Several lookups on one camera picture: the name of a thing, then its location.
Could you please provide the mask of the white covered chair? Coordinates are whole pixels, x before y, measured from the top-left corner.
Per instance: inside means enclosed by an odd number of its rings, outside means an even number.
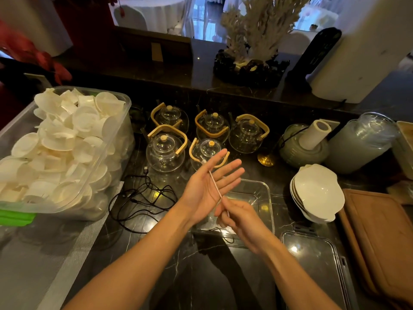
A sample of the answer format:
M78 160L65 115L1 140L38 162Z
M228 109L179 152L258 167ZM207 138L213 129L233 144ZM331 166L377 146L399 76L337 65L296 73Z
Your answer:
M119 27L148 31L144 16L130 6L116 7L113 14L114 23Z
M302 55L316 35L314 31L293 30L281 39L278 52Z

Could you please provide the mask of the green bin latch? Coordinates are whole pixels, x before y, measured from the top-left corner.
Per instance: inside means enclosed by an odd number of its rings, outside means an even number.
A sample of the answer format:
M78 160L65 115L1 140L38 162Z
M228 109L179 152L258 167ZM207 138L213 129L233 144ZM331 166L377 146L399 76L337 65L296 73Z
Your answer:
M31 224L35 213L14 212L0 209L0 226L23 227Z

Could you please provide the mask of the person's right forearm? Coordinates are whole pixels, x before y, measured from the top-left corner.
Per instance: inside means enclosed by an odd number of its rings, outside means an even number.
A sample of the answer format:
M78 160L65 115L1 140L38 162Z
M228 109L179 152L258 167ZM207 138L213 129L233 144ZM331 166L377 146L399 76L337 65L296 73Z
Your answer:
M341 310L274 235L256 244L289 310Z

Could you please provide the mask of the brown wooden board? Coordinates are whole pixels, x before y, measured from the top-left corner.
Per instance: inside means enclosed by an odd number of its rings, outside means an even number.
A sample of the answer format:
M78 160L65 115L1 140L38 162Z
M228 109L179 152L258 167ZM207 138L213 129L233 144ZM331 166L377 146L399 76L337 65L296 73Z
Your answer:
M413 223L390 194L343 189L338 212L364 290L413 310Z

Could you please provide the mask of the clear plastic lid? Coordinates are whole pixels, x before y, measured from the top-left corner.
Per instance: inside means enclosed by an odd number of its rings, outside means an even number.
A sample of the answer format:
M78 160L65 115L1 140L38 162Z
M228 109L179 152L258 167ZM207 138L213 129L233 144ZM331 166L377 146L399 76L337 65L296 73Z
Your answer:
M349 265L335 245L320 237L313 228L294 226L285 231L281 242L295 256L302 268L343 310L360 310Z

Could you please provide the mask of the green ceramic jar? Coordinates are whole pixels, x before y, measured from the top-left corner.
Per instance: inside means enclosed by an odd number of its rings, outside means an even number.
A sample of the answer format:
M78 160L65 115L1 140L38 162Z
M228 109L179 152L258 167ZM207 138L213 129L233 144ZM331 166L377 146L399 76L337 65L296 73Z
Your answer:
M305 165L322 164L328 157L328 141L323 139L314 149L306 150L299 144L299 138L309 128L306 124L292 124L286 128L278 141L281 158L290 166L299 169Z

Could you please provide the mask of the white coral ornament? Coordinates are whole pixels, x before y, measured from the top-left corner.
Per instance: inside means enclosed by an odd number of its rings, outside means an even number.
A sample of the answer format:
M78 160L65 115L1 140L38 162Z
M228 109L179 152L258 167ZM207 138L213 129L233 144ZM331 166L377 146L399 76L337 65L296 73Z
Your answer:
M221 19L225 52L235 62L267 62L277 55L281 39L293 30L309 0L242 0L246 13L231 6Z

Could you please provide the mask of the table with white cloth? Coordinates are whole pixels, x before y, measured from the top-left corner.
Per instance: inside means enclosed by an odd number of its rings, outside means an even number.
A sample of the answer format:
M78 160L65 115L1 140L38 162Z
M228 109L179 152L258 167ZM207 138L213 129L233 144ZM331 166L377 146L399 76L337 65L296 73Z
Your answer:
M180 36L192 0L118 0L109 5L112 19L116 7L130 6L145 18L148 31Z

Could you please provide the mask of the person's right hand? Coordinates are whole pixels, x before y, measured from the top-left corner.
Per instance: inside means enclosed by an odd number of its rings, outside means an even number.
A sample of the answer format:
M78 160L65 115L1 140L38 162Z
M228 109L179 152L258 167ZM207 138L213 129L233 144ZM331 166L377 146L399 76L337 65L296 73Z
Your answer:
M261 255L266 243L275 237L274 234L249 203L237 199L229 199L229 202L228 211L233 220L231 229L252 252Z

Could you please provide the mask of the black ornament base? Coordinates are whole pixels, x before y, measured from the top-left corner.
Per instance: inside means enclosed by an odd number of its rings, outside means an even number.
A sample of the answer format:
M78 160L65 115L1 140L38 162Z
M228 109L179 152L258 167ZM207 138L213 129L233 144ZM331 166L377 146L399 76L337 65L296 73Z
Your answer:
M214 75L223 82L248 88L277 88L290 61L270 60L236 62L225 50L219 50L214 61Z

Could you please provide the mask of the large glass jar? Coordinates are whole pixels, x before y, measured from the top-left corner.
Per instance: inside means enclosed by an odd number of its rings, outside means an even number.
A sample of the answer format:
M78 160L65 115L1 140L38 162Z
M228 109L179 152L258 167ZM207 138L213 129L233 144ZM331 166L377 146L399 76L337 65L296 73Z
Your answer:
M337 174L351 174L389 150L398 135L394 120L366 112L350 120L329 140L324 164Z

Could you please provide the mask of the person's left hand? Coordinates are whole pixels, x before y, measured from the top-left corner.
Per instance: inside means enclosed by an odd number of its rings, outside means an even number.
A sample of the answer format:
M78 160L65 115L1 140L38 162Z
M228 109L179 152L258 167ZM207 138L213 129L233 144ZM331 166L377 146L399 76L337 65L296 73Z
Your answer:
M220 186L219 180L236 170L244 170L242 161L236 159L217 169L210 169L214 180L219 188L222 197L234 189L241 182L233 182L228 186ZM188 212L189 226L198 224L213 210L219 201L214 184L209 175L209 169L202 165L189 179L189 182L178 201L179 206L183 206Z

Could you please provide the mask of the thin white stick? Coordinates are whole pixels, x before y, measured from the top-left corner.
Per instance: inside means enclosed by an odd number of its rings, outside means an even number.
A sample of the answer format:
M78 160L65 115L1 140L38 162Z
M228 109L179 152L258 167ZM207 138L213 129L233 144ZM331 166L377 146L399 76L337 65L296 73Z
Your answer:
M205 165L206 163L207 163L207 161L206 161L205 159L202 159L201 164L202 164L202 165ZM215 187L215 189L216 189L216 192L218 193L218 195L219 195L219 197L220 197L218 203L216 204L216 205L218 205L218 204L221 203L221 201L222 201L222 195L221 195L221 193L220 193L220 191L219 191L219 188L218 188L218 186L217 186L217 184L216 184L216 182L215 182L215 180L214 180L214 177L213 177L213 175L212 175L211 170L209 170L209 175L210 175L211 180L212 180L212 182L213 182L213 184L214 184L214 187Z

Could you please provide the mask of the clear plastic tray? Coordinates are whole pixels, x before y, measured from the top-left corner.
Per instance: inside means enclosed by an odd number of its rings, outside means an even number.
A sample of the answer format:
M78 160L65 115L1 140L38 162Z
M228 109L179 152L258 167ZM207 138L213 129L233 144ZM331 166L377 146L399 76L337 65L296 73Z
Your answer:
M268 229L275 233L275 224L271 205L271 194L268 185L261 181L242 179L241 183L225 195L229 199L237 199L250 203ZM245 248L246 246L230 228L222 228L216 222L214 210L191 230L195 234L221 237L228 246Z

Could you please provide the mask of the grey mesh mat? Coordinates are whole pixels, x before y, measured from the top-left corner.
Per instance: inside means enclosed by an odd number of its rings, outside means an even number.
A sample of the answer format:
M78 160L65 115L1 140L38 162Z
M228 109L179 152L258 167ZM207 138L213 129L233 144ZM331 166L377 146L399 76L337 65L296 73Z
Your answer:
M40 214L0 226L0 310L60 310L89 253L121 233L107 212L95 222Z

